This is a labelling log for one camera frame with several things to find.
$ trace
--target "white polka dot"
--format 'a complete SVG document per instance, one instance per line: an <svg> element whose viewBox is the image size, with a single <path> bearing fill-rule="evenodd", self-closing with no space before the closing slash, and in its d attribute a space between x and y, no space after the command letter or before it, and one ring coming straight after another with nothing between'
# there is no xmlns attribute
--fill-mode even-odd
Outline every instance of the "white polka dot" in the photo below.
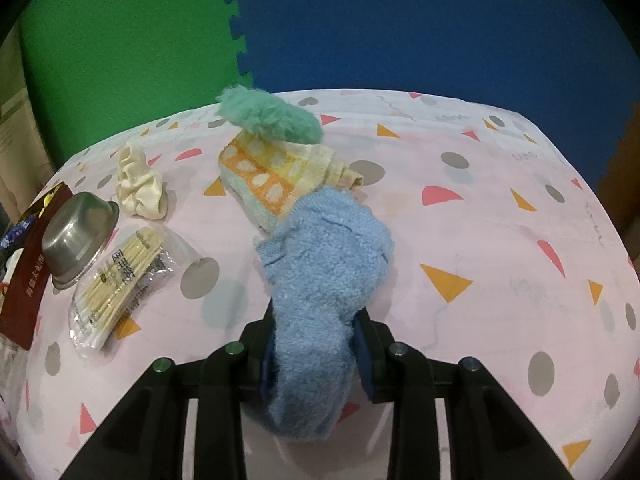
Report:
<svg viewBox="0 0 640 480"><path fill-rule="evenodd" d="M264 197L273 204L281 199L282 191L283 189L281 184L274 184L269 188L267 193L265 193Z"/></svg>
<svg viewBox="0 0 640 480"><path fill-rule="evenodd" d="M300 172L301 168L302 168L302 162L300 162L299 160L294 162L293 166L289 170L289 177L291 178L291 177L296 176Z"/></svg>
<svg viewBox="0 0 640 480"><path fill-rule="evenodd" d="M260 186L262 186L262 184L267 182L268 179L269 179L269 174L268 173L261 173L261 174L257 174L256 176L254 176L254 178L251 180L251 182L252 182L252 184L254 184L254 186L260 187Z"/></svg>
<svg viewBox="0 0 640 480"><path fill-rule="evenodd" d="M247 149L249 150L249 154L251 156L262 155L262 152L264 151L264 144L261 143L260 140L254 139L249 142Z"/></svg>
<svg viewBox="0 0 640 480"><path fill-rule="evenodd" d="M222 159L227 160L232 156L236 156L238 154L238 149L235 146L227 146L225 151L222 152Z"/></svg>
<svg viewBox="0 0 640 480"><path fill-rule="evenodd" d="M240 160L236 166L240 171L255 171L254 164L249 160Z"/></svg>
<svg viewBox="0 0 640 480"><path fill-rule="evenodd" d="M281 152L275 152L271 157L271 165L274 168L280 168L284 164L284 154Z"/></svg>

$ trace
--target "green fluffy object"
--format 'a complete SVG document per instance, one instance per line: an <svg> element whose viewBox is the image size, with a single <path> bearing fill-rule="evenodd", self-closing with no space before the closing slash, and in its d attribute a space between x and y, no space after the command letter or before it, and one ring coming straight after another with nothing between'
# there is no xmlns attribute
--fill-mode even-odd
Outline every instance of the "green fluffy object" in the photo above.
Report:
<svg viewBox="0 0 640 480"><path fill-rule="evenodd" d="M251 134L297 144L322 140L322 126L313 114L263 90L235 86L218 100L218 115Z"/></svg>

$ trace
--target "green screw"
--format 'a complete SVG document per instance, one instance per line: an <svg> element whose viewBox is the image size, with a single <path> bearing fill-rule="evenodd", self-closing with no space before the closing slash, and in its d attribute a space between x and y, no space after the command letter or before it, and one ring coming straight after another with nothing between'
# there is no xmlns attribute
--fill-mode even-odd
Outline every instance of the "green screw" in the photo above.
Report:
<svg viewBox="0 0 640 480"><path fill-rule="evenodd" d="M162 373L167 371L174 365L174 362L168 357L160 357L154 361L153 369L155 372Z"/></svg>
<svg viewBox="0 0 640 480"><path fill-rule="evenodd" d="M225 346L225 352L229 355L238 355L244 351L244 345L239 341L232 341Z"/></svg>

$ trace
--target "pink tablecloth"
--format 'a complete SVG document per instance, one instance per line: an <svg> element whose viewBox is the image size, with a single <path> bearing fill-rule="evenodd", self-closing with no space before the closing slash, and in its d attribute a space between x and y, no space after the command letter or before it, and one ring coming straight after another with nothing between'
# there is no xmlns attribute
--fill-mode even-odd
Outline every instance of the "pink tablecloth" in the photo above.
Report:
<svg viewBox="0 0 640 480"><path fill-rule="evenodd" d="M640 415L640 287L580 175L514 112L407 92L282 96L317 115L325 143L364 175L357 199L392 231L396 252L372 317L431 358L480 358L575 478L599 479ZM270 292L253 247L259 232L217 180L218 153L238 128L216 109L117 134L50 183L111 198L116 150L134 138L166 181L165 223L203 259L149 298L97 363L82 361L68 338L72 290L47 287L14 413L39 479L60 475L155 358L203 358L262 317ZM121 215L110 247L142 223ZM289 444L245 421L250 478L382 478L389 415L354 382L327 442ZM444 463L447 452L443 441Z"/></svg>

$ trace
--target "cotton swab package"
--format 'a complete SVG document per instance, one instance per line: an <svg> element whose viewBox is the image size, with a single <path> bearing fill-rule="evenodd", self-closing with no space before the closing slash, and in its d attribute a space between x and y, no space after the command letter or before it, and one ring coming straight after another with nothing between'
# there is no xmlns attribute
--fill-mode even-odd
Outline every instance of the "cotton swab package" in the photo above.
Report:
<svg viewBox="0 0 640 480"><path fill-rule="evenodd" d="M196 258L174 232L153 225L102 259L80 280L69 308L69 335L80 355L99 351L123 314Z"/></svg>

